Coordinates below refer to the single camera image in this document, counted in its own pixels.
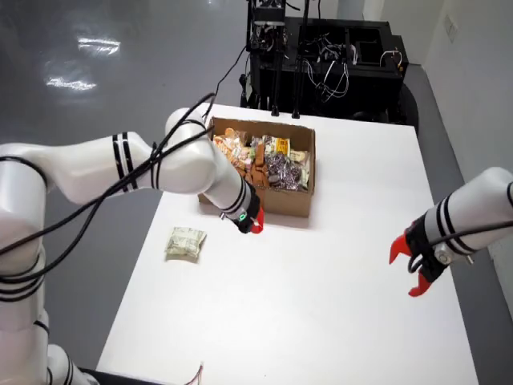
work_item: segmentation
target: black metal frame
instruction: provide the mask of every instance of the black metal frame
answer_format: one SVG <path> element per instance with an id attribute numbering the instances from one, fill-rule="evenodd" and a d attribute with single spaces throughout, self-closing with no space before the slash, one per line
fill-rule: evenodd
<path id="1" fill-rule="evenodd" d="M 246 26 L 246 50 L 252 55 L 262 54 L 262 50 L 255 48 L 251 44 L 251 33 L 256 23 L 268 23 L 274 25 L 275 40 L 273 49 L 273 107 L 272 115 L 279 116 L 278 98 L 280 94 L 281 69 L 284 56 L 284 24 L 285 24 L 285 0 L 278 0 L 280 4 L 276 6 L 257 6 L 257 0 L 248 1 L 248 20 Z"/>
<path id="2" fill-rule="evenodd" d="M 399 100 L 402 89 L 402 81 L 408 67 L 408 57 L 400 36 L 392 35 L 388 22 L 362 22 L 350 20 L 308 19 L 309 0 L 305 0 L 305 12 L 302 18 L 285 18 L 284 31 L 287 34 L 287 44 L 280 46 L 273 52 L 259 50 L 248 51 L 251 54 L 251 83 L 255 95 L 250 96 L 248 105 L 253 108 L 268 109 L 268 98 L 271 102 L 273 115 L 277 115 L 278 109 L 292 112 L 294 118 L 298 118 L 300 112 L 313 115 L 332 117 L 349 117 L 352 115 L 378 116 L 392 111 L 392 107 Z M 251 7 L 248 4 L 248 31 L 247 41 L 249 45 L 250 28 L 252 23 Z M 379 63 L 379 56 L 374 56 L 374 62 L 358 61 L 353 65 L 347 60 L 349 72 L 349 93 L 344 99 L 332 99 L 331 106 L 324 106 L 325 111 L 313 111 L 308 107 L 312 98 L 313 89 L 309 81 L 305 82 L 306 73 L 303 58 L 304 42 L 312 38 L 315 30 L 339 30 L 341 43 L 346 46 L 346 57 L 350 58 L 350 44 L 358 45 L 359 52 L 370 50 L 372 42 L 357 41 L 358 34 L 374 36 L 378 42 L 372 50 L 402 52 L 401 68 L 397 67 L 397 58 L 394 61 L 392 55 L 387 55 Z M 325 75 L 329 66 L 322 63 L 313 63 L 316 73 Z M 330 78 L 340 77 L 343 73 L 343 65 L 336 64 L 330 72 Z"/>

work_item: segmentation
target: black cable bundle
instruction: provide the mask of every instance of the black cable bundle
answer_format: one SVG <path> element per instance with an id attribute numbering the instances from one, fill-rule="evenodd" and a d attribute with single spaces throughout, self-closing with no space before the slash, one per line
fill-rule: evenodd
<path id="1" fill-rule="evenodd" d="M 237 63 L 239 62 L 240 60 L 240 57 L 242 56 L 242 54 L 244 53 L 244 51 L 246 50 L 246 46 L 244 45 L 244 48 L 242 48 L 242 51 L 239 53 L 239 56 L 237 56 L 237 59 L 235 61 L 235 63 L 230 67 L 230 69 L 228 70 L 228 72 L 226 72 L 226 74 L 224 74 L 224 76 L 221 78 L 221 80 L 219 81 L 219 83 L 217 84 L 217 87 L 216 87 L 216 93 L 214 94 L 214 97 L 212 98 L 211 102 L 210 102 L 210 105 L 208 106 L 208 109 L 207 111 L 204 113 L 203 115 L 203 118 L 206 119 L 208 114 L 210 113 L 210 111 L 212 110 L 212 107 L 214 105 L 214 102 L 216 101 L 216 97 L 217 97 L 217 93 L 219 92 L 219 86 L 221 85 L 221 83 L 223 83 L 223 81 L 228 77 L 228 75 L 230 75 L 230 72 L 232 72 L 232 69 L 235 68 L 235 66 L 237 65 Z"/>
<path id="2" fill-rule="evenodd" d="M 189 110 L 180 118 L 180 120 L 175 124 L 175 126 L 171 129 L 171 131 L 164 137 L 164 139 L 158 144 L 154 144 L 154 151 L 152 151 L 150 157 L 145 160 L 141 165 L 134 168 L 133 171 L 129 172 L 125 177 L 118 180 L 116 183 L 114 183 L 110 188 L 108 188 L 102 195 L 99 197 L 93 199 L 92 201 L 87 202 L 85 205 L 81 206 L 77 210 L 75 210 L 72 214 L 70 214 L 68 217 L 65 217 L 61 221 L 57 222 L 54 225 L 48 226 L 45 229 L 38 231 L 37 233 L 33 233 L 28 237 L 24 237 L 23 239 L 20 239 L 19 241 L 16 241 L 3 249 L 0 249 L 0 256 L 2 256 L 5 253 L 9 253 L 10 251 L 25 245 L 27 242 L 33 241 L 39 237 L 42 237 L 48 233 L 52 233 L 53 231 L 60 229 L 67 223 L 73 221 L 76 217 L 78 217 L 80 214 L 84 213 L 89 208 L 92 208 L 89 214 L 87 215 L 86 220 L 84 221 L 82 228 L 80 229 L 79 233 L 75 237 L 75 239 L 66 247 L 66 249 L 51 263 L 46 265 L 43 269 L 39 270 L 37 273 L 33 273 L 30 275 L 25 276 L 0 276 L 0 283 L 4 284 L 21 284 L 21 283 L 27 283 L 34 280 L 38 280 L 40 277 L 45 275 L 46 273 L 51 272 L 55 267 L 60 265 L 64 259 L 73 251 L 73 249 L 76 247 L 76 245 L 80 242 L 80 240 L 83 237 L 83 234 L 86 232 L 87 228 L 91 224 L 93 218 L 95 217 L 95 214 L 98 212 L 98 209 L 100 205 L 111 195 L 116 194 L 117 192 L 123 190 L 124 187 L 127 187 L 131 184 L 132 181 L 136 180 L 137 178 L 140 178 L 143 174 L 146 172 L 151 172 L 153 175 L 153 168 L 157 166 L 156 171 L 156 187 L 158 188 L 159 185 L 159 170 L 160 170 L 160 163 L 162 159 L 164 159 L 169 154 L 173 153 L 174 151 L 182 148 L 183 146 L 198 140 L 201 136 L 207 135 L 210 131 L 212 131 L 213 127 L 207 129 L 204 124 L 197 122 L 195 120 L 188 120 L 189 115 L 196 110 L 202 103 L 205 101 L 211 99 L 212 102 L 215 98 L 216 94 L 210 93 L 203 98 L 200 99 L 193 107 L 189 108 Z M 178 144 L 175 144 L 171 148 L 168 148 L 164 151 L 164 147 L 166 146 L 166 143 L 169 141 L 169 139 L 173 136 L 173 134 L 176 132 L 176 130 L 183 124 L 186 123 L 195 123 L 200 124 L 204 127 L 204 131 L 191 136 L 190 138 L 186 140 L 182 140 Z"/>

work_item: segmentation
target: black cable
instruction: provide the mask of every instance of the black cable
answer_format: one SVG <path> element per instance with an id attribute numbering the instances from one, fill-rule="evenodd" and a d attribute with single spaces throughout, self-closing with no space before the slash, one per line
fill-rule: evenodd
<path id="1" fill-rule="evenodd" d="M 293 6 L 291 4 L 289 4 L 289 2 L 285 2 L 285 4 L 287 4 L 287 6 L 289 6 L 290 8 L 292 8 L 293 10 L 296 10 L 297 12 L 301 12 L 301 10 L 299 8 L 297 8 L 296 6 Z"/>
<path id="2" fill-rule="evenodd" d="M 211 102 L 210 102 L 210 105 L 208 106 L 208 110 L 204 113 L 203 115 L 203 119 L 206 119 L 208 114 L 210 113 L 210 111 L 212 110 L 212 107 L 214 105 L 214 102 L 216 101 L 216 97 L 217 97 L 217 93 L 219 92 L 219 86 L 221 85 L 221 83 L 224 82 L 224 80 L 228 77 L 228 75 L 230 75 L 230 72 L 232 72 L 232 69 L 235 68 L 235 66 L 237 65 L 237 63 L 239 62 L 240 60 L 240 57 L 242 56 L 242 54 L 244 53 L 244 51 L 246 50 L 246 46 L 244 45 L 244 48 L 242 48 L 242 51 L 239 53 L 239 56 L 237 56 L 237 60 L 235 61 L 235 63 L 230 67 L 230 69 L 228 70 L 228 72 L 226 72 L 226 74 L 224 74 L 224 76 L 221 78 L 221 80 L 219 81 L 219 83 L 217 84 L 217 87 L 216 87 L 216 94 L 215 96 L 212 98 Z"/>
<path id="3" fill-rule="evenodd" d="M 505 221 L 505 222 L 492 223 L 490 225 L 477 226 L 472 229 L 458 231 L 456 233 L 452 233 L 452 234 L 446 235 L 444 237 L 437 238 L 437 239 L 431 241 L 427 247 L 433 248 L 436 245 L 443 243 L 443 242 L 450 241 L 451 239 L 465 237 L 467 235 L 486 233 L 488 231 L 506 229 L 508 227 L 513 227 L 513 221 Z M 410 258 L 410 260 L 408 261 L 408 271 L 410 273 L 415 273 L 418 270 L 418 268 L 421 266 L 422 262 L 423 262 L 422 256 L 420 258 L 416 258 L 416 257 Z"/>
<path id="4" fill-rule="evenodd" d="M 506 229 L 508 227 L 513 227 L 513 221 L 498 222 L 498 223 L 492 223 L 490 225 L 477 226 L 472 229 L 458 231 L 457 233 L 453 233 L 453 234 L 446 235 L 445 237 L 437 238 L 434 241 L 430 242 L 429 247 L 434 247 L 439 243 L 443 243 L 445 241 L 449 241 L 454 238 L 465 237 L 466 235 L 472 235 L 472 234 L 485 233 L 487 231 Z"/>
<path id="5" fill-rule="evenodd" d="M 206 128 L 205 128 L 205 126 L 204 126 L 204 124 L 203 124 L 203 122 L 198 122 L 197 120 L 186 119 L 186 120 L 184 120 L 184 122 L 183 122 L 183 123 L 184 123 L 184 124 L 185 124 L 185 123 L 197 124 L 198 126 L 201 126 L 203 129 L 206 129 Z M 171 131 L 169 132 L 169 134 L 171 134 L 171 135 L 169 135 L 169 137 L 170 137 L 170 138 L 173 136 L 173 134 L 176 132 L 176 130 L 177 130 L 179 127 L 181 127 L 181 125 L 180 125 L 180 126 L 178 126 L 178 125 L 177 125 L 177 126 L 175 126 L 175 127 L 173 127 L 173 128 L 171 129 Z M 161 166 L 161 165 L 162 165 L 162 162 L 159 162 L 159 163 L 157 164 L 157 171 L 156 171 L 156 183 L 155 183 L 155 187 L 154 187 L 154 188 L 156 188 L 157 190 L 158 190 L 158 189 L 160 189 L 160 166 Z"/>
<path id="6" fill-rule="evenodd" d="M 246 58 L 246 64 L 244 65 L 244 75 L 246 76 L 246 79 L 248 78 L 248 61 L 249 61 L 249 57 L 251 56 L 251 52 L 248 53 L 248 57 Z"/>
<path id="7" fill-rule="evenodd" d="M 197 124 L 200 124 L 200 122 L 197 122 L 195 120 L 187 120 L 189 115 L 197 109 L 202 103 L 204 103 L 208 99 L 213 99 L 215 97 L 215 94 L 210 93 L 203 98 L 201 98 L 200 101 L 198 101 L 193 107 L 189 108 L 189 110 L 182 116 L 178 122 L 175 124 L 175 126 L 169 131 L 169 133 L 164 137 L 162 142 L 158 146 L 154 146 L 155 151 L 152 151 L 150 157 L 145 160 L 142 164 L 140 164 L 138 167 L 134 168 L 131 172 L 129 172 L 126 176 L 124 176 L 122 179 L 118 180 L 116 183 L 114 183 L 110 188 L 108 188 L 101 196 L 98 198 L 86 203 L 85 205 L 81 206 L 77 210 L 75 210 L 71 215 L 68 217 L 62 219 L 57 224 L 54 224 L 52 226 L 49 226 L 41 231 L 38 231 L 37 233 L 31 234 L 28 237 L 25 237 L 19 241 L 16 241 L 15 243 L 8 245 L 4 247 L 3 249 L 0 249 L 0 256 L 10 252 L 13 249 L 18 248 L 21 245 L 25 245 L 27 242 L 33 241 L 34 239 L 37 239 L 41 237 L 42 235 L 51 233 L 55 231 L 56 229 L 61 228 L 66 223 L 69 223 L 73 219 L 75 219 L 78 215 L 83 213 L 85 210 L 89 209 L 92 206 L 92 210 L 87 215 L 86 220 L 84 221 L 84 224 L 82 228 L 80 229 L 79 233 L 75 237 L 75 239 L 68 245 L 68 247 L 59 255 L 53 262 L 46 265 L 43 269 L 39 270 L 38 272 L 30 275 L 26 275 L 23 277 L 7 277 L 7 276 L 0 276 L 0 283 L 6 283 L 6 284 L 18 284 L 18 283 L 25 283 L 29 281 L 33 281 L 34 279 L 38 279 L 44 274 L 52 271 L 55 267 L 57 267 L 66 257 L 73 251 L 73 249 L 76 247 L 76 245 L 80 242 L 80 240 L 83 237 L 83 234 L 86 232 L 87 228 L 91 224 L 92 219 L 94 218 L 96 212 L 98 211 L 99 206 L 105 201 L 109 196 L 116 194 L 118 191 L 123 189 L 123 187 L 131 184 L 131 182 L 139 177 L 141 177 L 146 172 L 153 169 L 155 164 L 159 164 L 163 158 L 165 158 L 167 155 L 171 154 L 172 152 L 178 150 L 179 148 L 182 148 L 186 144 L 191 143 L 194 140 L 199 139 L 201 136 L 207 135 L 209 132 L 213 130 L 213 127 L 209 129 L 204 129 L 204 131 L 199 132 L 198 134 L 195 134 L 194 136 L 191 136 L 190 138 L 187 138 L 186 140 L 182 140 L 178 144 L 172 146 L 165 152 L 163 151 L 163 148 L 165 147 L 166 143 L 169 141 L 171 136 L 175 133 L 176 129 L 180 127 L 184 122 L 194 122 Z"/>
<path id="8" fill-rule="evenodd" d="M 33 164 L 32 162 L 30 162 L 26 159 L 23 159 L 19 156 L 0 156 L 0 162 L 3 162 L 3 161 L 18 162 L 18 163 L 24 164 L 26 166 L 29 166 L 34 171 L 36 171 L 40 177 L 42 177 L 42 181 L 45 183 L 45 186 L 48 187 L 48 179 L 46 178 L 46 175 L 43 172 L 43 170 L 38 165 Z"/>

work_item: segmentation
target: black stripe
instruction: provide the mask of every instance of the black stripe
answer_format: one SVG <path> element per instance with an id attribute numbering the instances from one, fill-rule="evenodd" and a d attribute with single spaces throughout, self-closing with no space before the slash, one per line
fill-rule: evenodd
<path id="1" fill-rule="evenodd" d="M 73 361 L 70 359 L 70 366 L 71 366 L 71 376 L 70 376 L 70 385 L 73 383 L 73 374 L 75 373 L 75 366 L 73 365 Z"/>
<path id="2" fill-rule="evenodd" d="M 246 195 L 246 182 L 244 179 L 242 179 L 242 176 L 240 177 L 240 182 L 242 183 L 242 185 L 240 187 L 239 196 L 237 197 L 233 205 L 228 207 L 226 210 L 223 210 L 227 214 L 233 214 L 235 211 L 239 209 L 239 207 L 242 205 L 242 202 L 244 202 L 244 197 Z"/>
<path id="3" fill-rule="evenodd" d="M 34 321 L 34 325 L 39 326 L 41 329 L 44 329 L 48 335 L 50 335 L 50 329 L 44 323 L 39 321 L 38 319 Z"/>
<path id="4" fill-rule="evenodd" d="M 123 166 L 121 165 L 121 158 L 119 157 L 119 144 L 117 135 L 112 136 L 112 148 L 114 149 L 115 166 L 118 169 L 118 176 L 120 179 L 123 179 Z M 128 193 L 128 187 L 123 186 L 123 191 Z"/>
<path id="5" fill-rule="evenodd" d="M 125 159 L 127 160 L 128 172 L 132 172 L 132 171 L 134 171 L 134 165 L 131 162 L 130 144 L 128 143 L 127 132 L 124 132 L 122 134 L 122 137 L 123 137 L 123 150 L 125 151 Z M 135 178 L 131 181 L 131 186 L 134 190 L 137 189 L 137 182 L 135 181 Z"/>
<path id="6" fill-rule="evenodd" d="M 445 204 L 443 206 L 443 214 L 446 218 L 446 223 L 447 223 L 447 228 L 449 229 L 449 233 L 454 234 L 456 232 L 454 231 L 454 226 L 452 225 L 452 222 L 450 220 L 450 215 L 449 215 L 449 199 L 450 199 L 451 195 L 452 194 L 450 194 L 445 200 Z M 460 237 L 454 238 L 454 241 L 458 244 L 459 247 L 461 247 L 463 250 L 466 250 L 468 253 L 477 253 L 477 251 L 478 251 L 478 250 L 472 249 L 470 246 L 467 246 L 465 244 L 465 242 L 463 242 Z"/>
<path id="7" fill-rule="evenodd" d="M 513 207 L 513 198 L 511 198 L 511 194 L 510 194 L 510 189 L 511 189 L 511 185 L 513 184 L 513 182 L 511 182 L 507 188 L 506 188 L 506 195 L 507 195 L 507 199 L 510 201 L 510 205 L 511 207 Z"/>
<path id="8" fill-rule="evenodd" d="M 25 274 L 29 273 L 38 264 L 40 256 L 41 256 L 41 253 L 38 254 L 38 257 L 35 258 L 34 264 L 31 267 L 29 267 L 27 270 L 22 271 L 21 273 L 16 273 L 16 274 L 9 274 L 9 275 L 3 274 L 2 277 L 3 278 L 4 277 L 6 277 L 6 278 L 20 277 L 22 275 L 25 275 Z"/>
<path id="9" fill-rule="evenodd" d="M 26 292 L 24 295 L 20 295 L 16 298 L 4 298 L 0 297 L 0 302 L 20 302 L 23 301 L 25 298 L 29 298 L 32 294 L 34 294 L 36 291 L 38 291 L 39 287 L 41 287 L 42 282 L 44 281 L 44 276 L 39 279 L 39 284 L 35 288 L 33 288 L 31 291 Z"/>
<path id="10" fill-rule="evenodd" d="M 64 385 L 70 385 L 71 360 L 70 360 L 70 356 L 67 355 L 66 352 L 64 352 L 64 354 L 67 357 L 67 373 L 66 373 L 66 378 L 64 379 Z"/>
<path id="11" fill-rule="evenodd" d="M 151 155 L 150 155 L 151 158 L 154 156 L 156 149 L 157 149 L 157 143 L 153 142 L 153 144 L 151 144 Z M 155 165 L 153 164 L 150 169 L 151 188 L 155 188 L 155 175 L 153 172 L 154 168 L 155 168 Z"/>
<path id="12" fill-rule="evenodd" d="M 440 235 L 442 237 L 445 237 L 446 232 L 442 226 L 442 213 L 441 213 L 443 203 L 444 203 L 444 201 L 441 201 L 440 203 L 438 203 L 438 206 L 436 208 L 436 223 L 438 225 L 438 231 L 440 232 Z M 446 245 L 449 246 L 449 249 L 451 249 L 455 253 L 460 254 L 460 255 L 465 255 L 464 253 L 462 253 L 461 251 L 456 249 L 450 241 L 446 241 Z"/>
<path id="13" fill-rule="evenodd" d="M 54 382 L 54 374 L 51 372 L 49 367 L 46 368 L 46 371 L 48 372 L 48 385 L 52 385 Z"/>
<path id="14" fill-rule="evenodd" d="M 25 293 L 27 290 L 29 290 L 32 287 L 34 287 L 39 282 L 39 279 L 40 278 L 33 279 L 27 285 L 24 285 L 22 287 L 18 287 L 17 289 L 12 289 L 12 290 L 10 290 L 10 289 L 0 289 L 0 294 L 15 295 L 15 294 Z"/>

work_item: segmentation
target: wire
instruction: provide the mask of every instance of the wire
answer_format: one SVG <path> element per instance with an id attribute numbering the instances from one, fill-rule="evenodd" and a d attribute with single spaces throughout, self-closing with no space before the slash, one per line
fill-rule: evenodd
<path id="1" fill-rule="evenodd" d="M 443 242 L 449 241 L 451 239 L 465 237 L 466 235 L 486 233 L 488 231 L 506 229 L 508 227 L 513 227 L 513 221 L 498 222 L 498 223 L 492 223 L 490 225 L 473 227 L 472 229 L 458 231 L 457 233 L 452 233 L 452 234 L 446 235 L 445 237 L 437 238 L 434 241 L 430 242 L 429 247 L 434 247 L 434 246 L 438 245 L 439 243 L 443 243 Z"/>
<path id="2" fill-rule="evenodd" d="M 189 381 L 188 383 L 186 383 L 185 385 L 192 385 L 196 380 L 198 380 L 198 385 L 200 385 L 202 374 L 203 374 L 203 363 L 200 365 L 200 369 L 198 369 L 194 378 L 191 381 Z"/>
<path id="3" fill-rule="evenodd" d="M 340 83 L 342 83 L 342 80 L 344 79 L 344 76 L 346 78 L 346 81 L 345 81 L 345 90 L 341 93 L 341 94 L 338 94 L 338 88 L 340 87 Z M 347 94 L 347 91 L 349 90 L 349 73 L 347 71 L 347 64 L 344 63 L 344 73 L 342 74 L 342 76 L 340 77 L 340 80 L 338 81 L 338 84 L 337 84 L 337 88 L 335 88 L 335 91 L 332 91 L 330 93 L 330 95 L 328 96 L 328 99 L 326 100 L 323 100 L 322 103 L 327 103 L 328 100 L 333 96 L 337 99 L 340 99 L 342 97 L 345 96 L 345 94 Z"/>
<path id="4" fill-rule="evenodd" d="M 251 56 L 251 52 L 248 53 L 248 57 L 246 58 L 246 64 L 244 65 L 244 75 L 246 76 L 246 78 L 248 78 L 248 61 L 249 61 L 249 56 Z"/>
<path id="5" fill-rule="evenodd" d="M 385 51 L 383 52 L 383 55 L 381 58 L 379 58 L 379 66 L 381 67 L 382 66 L 382 60 L 383 60 L 383 57 L 387 54 L 392 54 L 393 57 L 395 58 L 395 54 L 399 54 L 400 58 L 399 58 L 399 64 L 398 64 L 398 68 L 401 66 L 401 63 L 402 63 L 402 53 L 401 51 Z"/>
<path id="6" fill-rule="evenodd" d="M 125 175 L 123 178 L 118 180 L 116 183 L 114 183 L 110 188 L 108 188 L 102 195 L 99 197 L 93 199 L 92 201 L 89 201 L 85 205 L 81 206 L 77 210 L 75 210 L 71 215 L 68 217 L 62 219 L 60 222 L 49 226 L 41 231 L 38 231 L 37 233 L 33 233 L 28 237 L 24 237 L 23 239 L 16 241 L 12 243 L 11 245 L 8 245 L 2 249 L 0 249 L 0 256 L 9 253 L 13 249 L 17 249 L 18 247 L 25 245 L 27 242 L 33 241 L 34 239 L 37 239 L 39 237 L 42 237 L 45 234 L 51 233 L 55 231 L 56 229 L 59 229 L 63 227 L 65 224 L 69 223 L 73 219 L 75 219 L 78 215 L 92 207 L 92 210 L 87 215 L 86 220 L 84 221 L 82 228 L 79 230 L 79 233 L 76 235 L 75 239 L 67 246 L 67 248 L 59 255 L 54 261 L 46 265 L 44 268 L 39 270 L 36 273 L 25 275 L 22 277 L 7 277 L 7 276 L 0 276 L 0 283 L 6 283 L 6 284 L 18 284 L 18 283 L 26 283 L 29 281 L 33 281 L 34 279 L 38 279 L 41 276 L 49 273 L 52 271 L 55 267 L 60 265 L 66 257 L 73 251 L 73 249 L 76 247 L 76 245 L 80 242 L 82 239 L 84 233 L 87 231 L 87 228 L 91 224 L 95 214 L 97 213 L 99 206 L 111 195 L 116 194 L 117 192 L 121 191 L 123 187 L 128 186 L 131 184 L 132 181 L 136 180 L 137 178 L 141 177 L 146 172 L 153 169 L 153 167 L 156 164 L 160 164 L 160 162 L 169 154 L 172 152 L 178 150 L 179 148 L 182 148 L 183 146 L 191 143 L 194 140 L 198 140 L 201 136 L 207 135 L 209 132 L 213 130 L 213 127 L 210 127 L 209 129 L 205 128 L 204 131 L 199 132 L 198 134 L 195 134 L 194 136 L 191 136 L 190 138 L 187 138 L 186 140 L 182 140 L 178 144 L 175 144 L 171 148 L 167 149 L 166 151 L 162 152 L 166 144 L 168 143 L 171 136 L 175 133 L 175 131 L 184 123 L 187 122 L 194 122 L 199 124 L 199 122 L 195 120 L 188 120 L 187 118 L 189 115 L 196 110 L 202 103 L 207 101 L 208 99 L 213 99 L 215 97 L 215 94 L 210 93 L 203 98 L 201 98 L 193 107 L 189 108 L 188 111 L 182 116 L 178 122 L 175 124 L 175 126 L 169 131 L 169 133 L 164 137 L 162 142 L 158 146 L 154 146 L 155 151 L 153 151 L 150 155 L 150 157 L 145 160 L 142 164 L 134 168 L 131 172 L 129 172 L 127 175 Z"/>
<path id="7" fill-rule="evenodd" d="M 210 111 L 212 110 L 212 107 L 214 105 L 214 102 L 216 101 L 216 97 L 217 97 L 217 93 L 219 92 L 219 86 L 221 85 L 221 83 L 224 82 L 224 80 L 228 77 L 228 75 L 230 75 L 230 72 L 232 72 L 232 69 L 237 65 L 237 63 L 239 62 L 240 60 L 240 57 L 242 56 L 242 54 L 244 53 L 244 51 L 246 50 L 246 46 L 244 45 L 244 48 L 242 48 L 242 51 L 239 53 L 239 56 L 237 56 L 237 60 L 235 61 L 235 63 L 230 67 L 230 69 L 228 70 L 228 72 L 226 72 L 226 74 L 224 74 L 224 76 L 221 78 L 221 80 L 219 81 L 219 83 L 217 84 L 217 87 L 216 87 L 216 93 L 215 93 L 215 96 L 212 98 L 211 102 L 210 102 L 210 105 L 208 106 L 208 109 L 207 111 L 204 113 L 203 115 L 203 119 L 207 119 L 207 116 L 208 114 L 210 113 Z"/>
<path id="8" fill-rule="evenodd" d="M 437 238 L 437 239 L 431 241 L 427 247 L 433 248 L 436 245 L 439 245 L 440 243 L 443 243 L 443 242 L 450 241 L 451 239 L 465 237 L 467 235 L 486 233 L 488 231 L 507 229 L 509 227 L 513 227 L 513 221 L 505 221 L 505 222 L 492 223 L 489 225 L 477 226 L 477 227 L 473 227 L 472 229 L 458 231 L 456 233 L 452 233 L 452 234 L 446 235 L 444 237 Z M 421 266 L 423 261 L 424 261 L 423 256 L 410 258 L 410 260 L 408 261 L 408 271 L 410 273 L 415 273 L 418 270 L 418 268 Z"/>
<path id="9" fill-rule="evenodd" d="M 356 47 L 353 44 L 351 44 L 351 52 L 353 52 L 353 65 L 355 66 L 358 61 L 358 52 L 356 51 Z"/>
<path id="10" fill-rule="evenodd" d="M 325 76 L 325 79 L 323 82 L 319 82 L 319 83 L 315 83 L 315 81 L 313 80 L 313 68 L 312 68 L 312 65 L 309 63 L 308 60 L 304 59 L 304 62 L 306 63 L 306 74 L 308 75 L 309 79 L 310 79 L 310 82 L 312 82 L 313 86 L 316 88 L 316 90 L 318 89 L 321 89 L 321 93 L 324 94 L 324 93 L 328 93 L 329 96 L 326 100 L 322 100 L 323 103 L 326 103 L 328 102 L 329 99 L 331 99 L 332 97 L 336 98 L 336 99 L 340 99 L 340 98 L 343 98 L 345 96 L 345 94 L 347 94 L 347 91 L 349 90 L 349 72 L 348 72 L 348 69 L 347 69 L 347 63 L 344 63 L 344 72 L 342 73 L 342 76 L 341 78 L 339 79 L 338 81 L 338 85 L 337 87 L 332 90 L 330 87 L 328 87 L 326 84 L 325 84 L 325 81 L 327 80 L 328 78 L 328 74 L 332 68 L 332 66 L 334 65 L 335 62 L 332 62 L 331 63 L 331 66 L 329 67 L 329 70 Z M 346 81 L 345 81 L 345 90 L 344 91 L 339 91 L 338 88 L 340 87 L 340 84 L 342 82 L 342 80 L 344 79 L 344 77 L 346 78 Z"/>
<path id="11" fill-rule="evenodd" d="M 297 8 L 296 6 L 293 6 L 291 4 L 289 4 L 289 2 L 285 2 L 285 4 L 287 4 L 287 6 L 289 6 L 290 8 L 292 8 L 293 10 L 296 10 L 297 12 L 301 12 L 301 10 L 299 8 Z"/>

